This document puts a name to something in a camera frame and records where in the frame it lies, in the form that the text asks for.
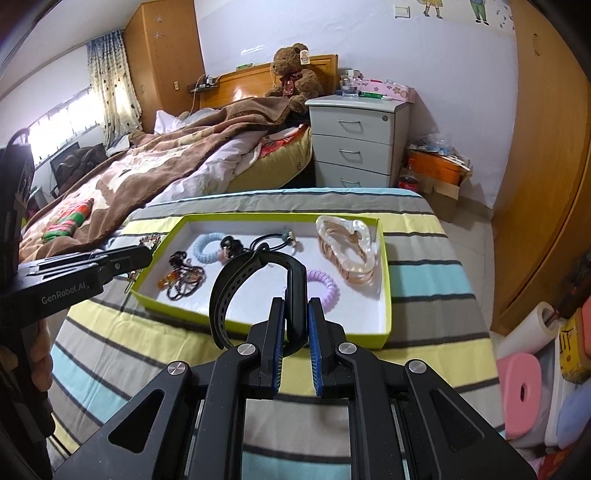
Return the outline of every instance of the cartoon figure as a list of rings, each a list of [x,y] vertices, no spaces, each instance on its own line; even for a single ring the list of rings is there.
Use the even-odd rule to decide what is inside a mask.
[[[439,14],[439,9],[443,6],[443,2],[441,0],[417,0],[417,1],[422,5],[426,5],[425,11],[423,12],[423,15],[425,15],[425,17],[429,16],[429,8],[435,7],[435,11],[437,12],[437,18],[443,18]]]
[[[307,50],[302,50],[300,52],[300,63],[302,65],[310,64],[310,53]]]
[[[484,6],[485,2],[486,0],[470,0],[472,9],[476,15],[476,23],[480,23],[480,18],[482,17],[482,22],[485,25],[488,25],[488,22],[486,21],[486,8]]]

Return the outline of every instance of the blue hair tie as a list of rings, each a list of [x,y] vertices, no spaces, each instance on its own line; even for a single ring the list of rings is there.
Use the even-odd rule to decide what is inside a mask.
[[[218,251],[212,252],[210,254],[204,254],[203,249],[210,244],[211,242],[221,241],[226,237],[225,233],[203,233],[199,235],[193,244],[193,253],[195,254],[195,258],[198,262],[204,264],[215,263],[218,261]]]

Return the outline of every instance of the purple hair tie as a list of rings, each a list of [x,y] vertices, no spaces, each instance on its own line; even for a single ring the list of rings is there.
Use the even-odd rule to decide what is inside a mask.
[[[320,299],[320,303],[325,312],[332,310],[336,304],[337,294],[339,293],[336,282],[328,274],[320,270],[308,270],[307,280],[308,282],[318,281],[326,287],[326,295]]]

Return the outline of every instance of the white nightstand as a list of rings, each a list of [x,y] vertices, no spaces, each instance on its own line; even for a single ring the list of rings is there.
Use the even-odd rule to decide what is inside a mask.
[[[410,103],[331,95],[306,105],[319,187],[395,186],[407,145]]]

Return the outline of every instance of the black watch strap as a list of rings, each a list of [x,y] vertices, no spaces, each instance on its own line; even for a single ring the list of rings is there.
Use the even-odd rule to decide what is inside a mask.
[[[209,325],[213,341],[218,348],[234,347],[225,328],[226,312],[232,297],[240,286],[256,271],[267,264],[280,265],[287,270],[285,291],[285,323],[287,342],[283,355],[289,356],[301,349],[308,340],[306,268],[294,257],[269,250],[261,244],[255,252],[244,252],[232,258],[221,270],[212,288],[209,300]]]

